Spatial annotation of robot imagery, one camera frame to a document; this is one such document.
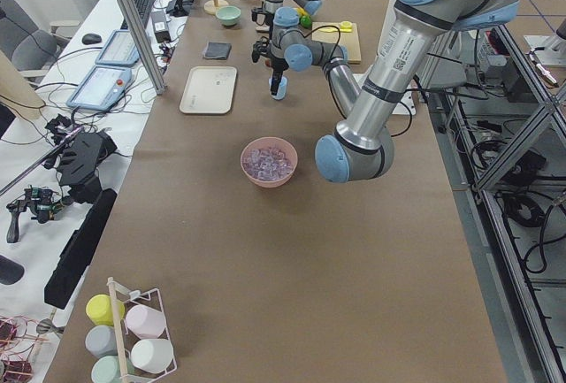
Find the blue teach pendant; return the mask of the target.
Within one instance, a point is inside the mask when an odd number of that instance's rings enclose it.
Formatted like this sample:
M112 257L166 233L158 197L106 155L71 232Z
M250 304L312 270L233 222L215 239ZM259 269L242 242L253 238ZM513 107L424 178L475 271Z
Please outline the blue teach pendant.
M66 106L108 111L125 94L131 79L130 68L95 65L66 101Z
M97 56L97 65L133 66L140 58L129 30L120 29L112 32L110 38Z

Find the green lime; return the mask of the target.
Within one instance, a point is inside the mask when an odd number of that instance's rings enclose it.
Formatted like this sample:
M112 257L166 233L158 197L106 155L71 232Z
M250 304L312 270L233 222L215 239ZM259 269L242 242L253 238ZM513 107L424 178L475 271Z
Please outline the green lime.
M312 27L312 21L311 21L310 16L307 16L307 15L301 16L300 19L299 19L299 24L303 28L310 29Z

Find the blue teach pendant far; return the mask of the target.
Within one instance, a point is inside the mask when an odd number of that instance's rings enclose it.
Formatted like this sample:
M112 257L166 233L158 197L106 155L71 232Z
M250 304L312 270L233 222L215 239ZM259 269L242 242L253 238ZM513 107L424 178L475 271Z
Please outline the blue teach pendant far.
M110 38L97 56L97 65L133 66L140 58L129 30L120 29L112 32Z

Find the grey cup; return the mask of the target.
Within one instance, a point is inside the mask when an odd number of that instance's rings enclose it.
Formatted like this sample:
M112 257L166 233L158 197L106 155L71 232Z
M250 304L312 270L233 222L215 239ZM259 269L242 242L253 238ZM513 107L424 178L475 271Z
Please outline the grey cup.
M85 338L85 347L96 358L118 354L115 331L112 326L93 327Z

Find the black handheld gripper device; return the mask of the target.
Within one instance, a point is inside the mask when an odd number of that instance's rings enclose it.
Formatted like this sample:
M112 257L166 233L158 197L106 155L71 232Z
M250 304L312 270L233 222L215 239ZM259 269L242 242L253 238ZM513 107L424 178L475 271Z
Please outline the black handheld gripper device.
M72 121L60 114L45 126L60 150L49 155L42 165L57 170L60 185L70 188L69 196L75 202L94 203L102 192L96 168L116 151L117 146L104 130L80 131L71 141L65 142L66 131L71 126Z

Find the long black bar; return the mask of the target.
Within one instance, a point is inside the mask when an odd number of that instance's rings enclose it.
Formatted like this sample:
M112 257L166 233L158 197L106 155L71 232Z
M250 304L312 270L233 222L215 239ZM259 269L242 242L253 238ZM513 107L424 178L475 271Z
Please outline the long black bar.
M71 235L43 290L43 299L48 305L63 310L69 303L80 278L91 264L116 198L113 189L105 189L81 226Z

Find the pink bowl of ice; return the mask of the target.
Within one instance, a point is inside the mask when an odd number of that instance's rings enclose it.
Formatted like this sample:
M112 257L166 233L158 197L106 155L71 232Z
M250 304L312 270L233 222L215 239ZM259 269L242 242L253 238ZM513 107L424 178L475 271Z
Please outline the pink bowl of ice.
M260 137L241 152L241 169L261 188L276 188L287 183L298 165L295 147L279 137Z

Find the light blue plastic cup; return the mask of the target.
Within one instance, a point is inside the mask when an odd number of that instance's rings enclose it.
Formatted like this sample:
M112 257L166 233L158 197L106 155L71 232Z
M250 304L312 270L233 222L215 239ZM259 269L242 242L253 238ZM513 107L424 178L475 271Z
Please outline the light blue plastic cup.
M279 87L276 95L272 95L274 100L280 101L285 98L287 93L287 78L283 76L279 82Z

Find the blue teach pendant near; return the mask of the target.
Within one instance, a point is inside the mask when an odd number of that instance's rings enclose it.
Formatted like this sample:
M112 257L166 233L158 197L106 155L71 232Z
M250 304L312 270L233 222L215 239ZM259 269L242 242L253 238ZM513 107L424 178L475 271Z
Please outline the blue teach pendant near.
M95 65L66 101L66 106L108 111L125 94L131 79L130 68Z

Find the yellow cup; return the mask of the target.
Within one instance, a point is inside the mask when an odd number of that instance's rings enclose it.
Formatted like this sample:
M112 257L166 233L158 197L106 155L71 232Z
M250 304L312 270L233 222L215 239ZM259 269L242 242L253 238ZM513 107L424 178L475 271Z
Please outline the yellow cup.
M94 295L88 300L85 311L95 326L114 326L109 295Z

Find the black power adapter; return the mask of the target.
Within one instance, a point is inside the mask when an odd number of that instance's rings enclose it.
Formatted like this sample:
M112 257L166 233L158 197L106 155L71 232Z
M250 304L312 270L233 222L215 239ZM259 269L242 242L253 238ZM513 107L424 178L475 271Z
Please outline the black power adapter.
M157 42L170 42L172 40L169 31L167 15L162 10L151 13L151 22L154 36Z

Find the grey folded cloth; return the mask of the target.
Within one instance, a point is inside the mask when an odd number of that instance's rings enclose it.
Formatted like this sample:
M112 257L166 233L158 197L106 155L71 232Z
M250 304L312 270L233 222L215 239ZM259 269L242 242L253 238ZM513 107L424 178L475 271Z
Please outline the grey folded cloth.
M203 58L209 60L227 60L232 49L229 42L207 42Z

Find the mint green bowl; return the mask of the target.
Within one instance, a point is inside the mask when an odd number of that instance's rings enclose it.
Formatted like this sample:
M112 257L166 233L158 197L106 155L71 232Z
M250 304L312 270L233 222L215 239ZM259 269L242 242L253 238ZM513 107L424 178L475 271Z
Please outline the mint green bowl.
M240 22L241 9L237 6L226 5L218 8L215 16L223 27L233 27Z

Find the black keyboard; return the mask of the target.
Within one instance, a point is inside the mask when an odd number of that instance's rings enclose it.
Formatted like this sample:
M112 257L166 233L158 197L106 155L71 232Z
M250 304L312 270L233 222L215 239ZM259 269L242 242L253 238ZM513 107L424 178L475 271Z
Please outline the black keyboard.
M136 10L138 11L141 25L146 28L149 23L150 14L153 9L154 0L133 0Z

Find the black computer mouse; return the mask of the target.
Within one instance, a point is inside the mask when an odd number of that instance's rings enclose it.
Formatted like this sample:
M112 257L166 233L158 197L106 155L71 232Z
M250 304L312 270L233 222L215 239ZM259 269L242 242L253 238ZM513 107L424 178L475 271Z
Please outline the black computer mouse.
M81 42L84 45L98 44L102 41L102 37L99 34L84 34L81 38Z

